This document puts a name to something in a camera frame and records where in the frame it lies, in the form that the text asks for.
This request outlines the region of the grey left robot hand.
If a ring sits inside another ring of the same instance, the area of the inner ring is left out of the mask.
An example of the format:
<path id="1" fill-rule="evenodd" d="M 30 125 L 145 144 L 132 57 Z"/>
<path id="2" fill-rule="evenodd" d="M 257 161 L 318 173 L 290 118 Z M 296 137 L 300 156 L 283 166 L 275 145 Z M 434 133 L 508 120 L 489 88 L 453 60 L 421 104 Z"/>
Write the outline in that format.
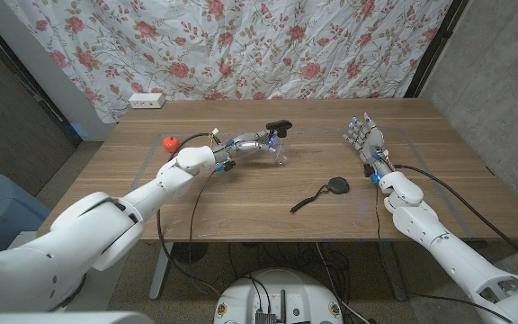
<path id="1" fill-rule="evenodd" d="M 255 151 L 278 155 L 281 152 L 281 142 L 276 139 L 274 130 L 245 132 L 231 139 L 226 145 L 226 150 L 230 158 Z"/>

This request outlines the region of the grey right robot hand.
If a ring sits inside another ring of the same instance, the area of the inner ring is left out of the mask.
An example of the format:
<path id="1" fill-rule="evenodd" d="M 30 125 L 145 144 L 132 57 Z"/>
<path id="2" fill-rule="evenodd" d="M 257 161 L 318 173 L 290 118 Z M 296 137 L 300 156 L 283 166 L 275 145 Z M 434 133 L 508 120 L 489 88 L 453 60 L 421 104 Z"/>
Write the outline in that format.
<path id="1" fill-rule="evenodd" d="M 367 113 L 362 120 L 352 118 L 343 138 L 355 149 L 364 165 L 372 167 L 379 174 L 391 172 L 384 154 L 383 134 Z"/>

